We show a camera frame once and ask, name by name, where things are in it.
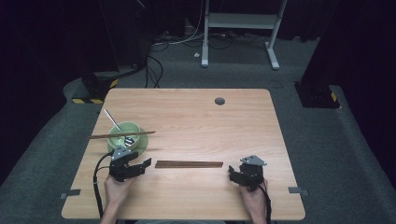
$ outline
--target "gray carpet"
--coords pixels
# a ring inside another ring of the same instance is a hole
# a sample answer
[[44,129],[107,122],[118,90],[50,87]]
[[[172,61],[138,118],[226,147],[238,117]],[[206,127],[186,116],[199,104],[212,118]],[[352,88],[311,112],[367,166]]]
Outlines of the gray carpet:
[[[216,48],[227,43],[211,40]],[[367,146],[343,92],[331,86],[342,108],[303,108],[293,87],[318,42],[277,40],[280,70],[273,71],[262,42],[210,49],[202,68],[201,48],[170,45],[150,55],[163,65],[161,88],[262,88],[273,97],[306,217],[296,223],[396,223],[396,193]],[[153,50],[164,46],[153,47]],[[160,67],[148,65],[160,74]],[[98,223],[63,219],[62,192],[70,189],[101,105],[70,100],[80,80],[64,88],[68,103],[27,148],[0,188],[0,223]],[[143,88],[144,70],[119,79],[116,88]],[[148,87],[153,82],[148,79]],[[279,220],[277,223],[289,223]]]

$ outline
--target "cable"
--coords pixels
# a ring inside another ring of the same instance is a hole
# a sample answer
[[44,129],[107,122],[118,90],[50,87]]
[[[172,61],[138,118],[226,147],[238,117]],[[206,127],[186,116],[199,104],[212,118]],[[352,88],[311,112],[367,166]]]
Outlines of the cable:
[[[244,172],[243,174],[247,175],[250,178],[250,181],[252,182],[252,184],[257,184],[256,181],[250,176],[250,174],[248,174],[247,172]],[[267,219],[267,223],[271,223],[271,213],[272,213],[271,199],[267,193],[267,187],[265,186],[265,178],[264,177],[263,177],[263,182],[264,182],[265,189],[263,189],[261,185],[258,185],[258,187],[264,194],[264,198],[265,198],[265,204],[266,204],[265,218]]]
[[176,42],[155,43],[155,44],[153,44],[153,45],[151,45],[151,46],[157,46],[157,45],[162,45],[162,44],[171,44],[171,45],[174,45],[174,44],[181,44],[181,43],[189,42],[190,40],[193,40],[194,38],[196,38],[196,37],[194,37],[194,36],[198,33],[199,27],[200,27],[200,25],[201,25],[203,6],[204,6],[204,0],[201,0],[201,11],[200,11],[200,15],[199,15],[198,25],[197,25],[197,28],[195,29],[195,32],[194,32],[190,37],[188,37],[188,38],[186,38],[186,39],[183,39],[183,40],[180,40],[180,41],[176,41]]
[[[158,77],[157,77],[157,74],[154,72],[154,70],[149,66],[149,59],[154,60],[161,67],[161,73]],[[150,71],[155,76],[155,80],[153,79]],[[149,77],[150,77],[151,81],[154,83],[154,88],[160,88],[160,80],[163,77],[163,65],[160,63],[160,61],[158,61],[157,59],[155,59],[151,56],[148,56],[146,59],[146,85],[145,85],[145,88],[148,87]]]
[[99,162],[96,164],[95,167],[95,171],[93,172],[93,190],[95,192],[95,198],[96,198],[96,203],[98,204],[98,210],[99,210],[99,216],[102,217],[103,216],[103,206],[102,206],[102,198],[100,197],[100,193],[99,193],[99,188],[98,188],[98,177],[97,177],[97,173],[100,169],[105,168],[105,167],[101,167],[99,168],[100,163],[108,156],[111,156],[113,153],[112,152],[108,152],[105,156],[103,156]]

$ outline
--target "yellow and black tape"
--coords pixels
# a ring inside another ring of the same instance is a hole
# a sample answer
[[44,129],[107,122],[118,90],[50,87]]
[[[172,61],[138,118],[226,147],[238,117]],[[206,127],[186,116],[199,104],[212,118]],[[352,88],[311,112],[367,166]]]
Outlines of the yellow and black tape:
[[111,84],[110,84],[110,89],[115,88],[115,87],[117,86],[117,83],[119,83],[119,80],[118,80],[118,79],[112,81]]
[[74,99],[72,99],[72,101],[75,104],[97,104],[97,105],[100,105],[105,100],[103,100],[103,99],[80,99],[80,98],[74,98]]
[[[108,89],[111,90],[113,88],[115,88],[117,86],[117,83],[119,82],[118,79],[113,80]],[[102,104],[105,99],[98,99],[98,98],[73,98],[72,99],[73,103],[75,104],[96,104],[96,105],[100,105]]]

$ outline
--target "dark background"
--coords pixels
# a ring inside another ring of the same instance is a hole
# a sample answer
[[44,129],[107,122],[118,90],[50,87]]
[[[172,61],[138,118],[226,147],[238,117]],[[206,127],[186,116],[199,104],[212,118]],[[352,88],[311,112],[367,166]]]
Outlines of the dark background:
[[[223,11],[276,11],[277,1],[212,1]],[[302,83],[340,85],[370,148],[396,186],[394,98],[395,16],[392,1],[290,0],[278,37],[303,41],[322,37]],[[157,34],[184,34],[184,17],[195,24],[199,10],[191,1],[154,1]],[[1,150],[5,180],[38,131],[66,99],[63,87],[93,71],[87,55],[69,34],[61,1],[2,1],[1,134],[11,142]]]

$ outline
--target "hand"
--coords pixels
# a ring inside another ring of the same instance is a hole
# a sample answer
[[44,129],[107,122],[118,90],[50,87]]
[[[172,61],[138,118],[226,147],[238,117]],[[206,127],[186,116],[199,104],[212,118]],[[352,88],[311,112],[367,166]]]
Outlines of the hand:
[[124,182],[117,181],[113,176],[109,175],[105,181],[106,190],[106,209],[101,219],[101,224],[114,224],[117,219],[117,213],[125,202],[128,191],[137,177],[126,179]]
[[244,201],[245,208],[247,209],[248,214],[250,215],[254,224],[267,224],[265,219],[265,197],[264,193],[260,188],[249,192],[247,187],[239,186],[242,199]]

